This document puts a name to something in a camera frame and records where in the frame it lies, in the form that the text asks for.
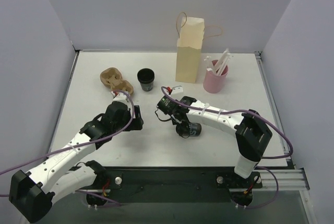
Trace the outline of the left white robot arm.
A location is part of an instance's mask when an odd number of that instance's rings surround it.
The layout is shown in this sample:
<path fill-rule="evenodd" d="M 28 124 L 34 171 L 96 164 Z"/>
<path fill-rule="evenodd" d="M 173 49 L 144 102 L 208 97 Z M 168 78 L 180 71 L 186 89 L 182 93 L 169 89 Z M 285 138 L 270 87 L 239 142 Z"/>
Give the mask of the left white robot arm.
<path fill-rule="evenodd" d="M 66 151 L 50 156 L 27 172 L 17 171 L 10 182 L 9 201 L 30 222 L 41 220 L 51 207 L 66 195 L 85 186 L 105 184 L 105 168 L 89 161 L 69 172 L 85 156 L 109 142 L 118 131 L 139 131 L 144 122 L 140 107 L 112 102 L 105 113 L 87 122 L 66 145 Z"/>

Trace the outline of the beige paper bag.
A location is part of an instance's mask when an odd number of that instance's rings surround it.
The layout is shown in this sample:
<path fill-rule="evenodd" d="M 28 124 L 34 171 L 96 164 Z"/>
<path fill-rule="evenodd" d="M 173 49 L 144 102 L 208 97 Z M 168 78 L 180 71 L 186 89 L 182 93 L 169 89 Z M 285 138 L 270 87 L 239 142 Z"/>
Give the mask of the beige paper bag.
<path fill-rule="evenodd" d="M 223 34 L 222 28 L 215 26 L 220 32 L 205 36 L 206 28 L 209 26 L 205 26 L 204 19 L 190 17 L 183 11 L 179 13 L 176 19 L 178 39 L 175 80 L 177 82 L 192 84 L 196 82 L 203 41 Z"/>

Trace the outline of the black cup lid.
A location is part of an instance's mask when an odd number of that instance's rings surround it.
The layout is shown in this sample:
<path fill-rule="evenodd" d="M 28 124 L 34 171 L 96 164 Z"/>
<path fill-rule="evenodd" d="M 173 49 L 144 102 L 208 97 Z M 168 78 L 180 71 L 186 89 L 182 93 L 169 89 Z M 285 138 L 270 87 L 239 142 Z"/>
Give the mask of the black cup lid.
<path fill-rule="evenodd" d="M 177 124 L 175 130 L 182 138 L 189 138 L 190 136 L 189 124 L 187 122 Z"/>

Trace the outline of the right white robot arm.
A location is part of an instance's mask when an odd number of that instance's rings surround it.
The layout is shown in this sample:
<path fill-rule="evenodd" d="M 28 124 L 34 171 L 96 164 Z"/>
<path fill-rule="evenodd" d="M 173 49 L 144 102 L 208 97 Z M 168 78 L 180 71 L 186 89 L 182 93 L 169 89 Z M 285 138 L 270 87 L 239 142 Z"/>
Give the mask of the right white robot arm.
<path fill-rule="evenodd" d="M 243 186 L 263 158 L 272 138 L 272 131 L 258 117 L 257 111 L 225 114 L 225 110 L 211 107 L 199 100 L 184 96 L 179 103 L 167 96 L 157 104 L 157 109 L 170 116 L 176 132 L 182 138 L 199 136 L 203 125 L 226 132 L 236 138 L 240 157 L 231 174 L 232 182 Z"/>

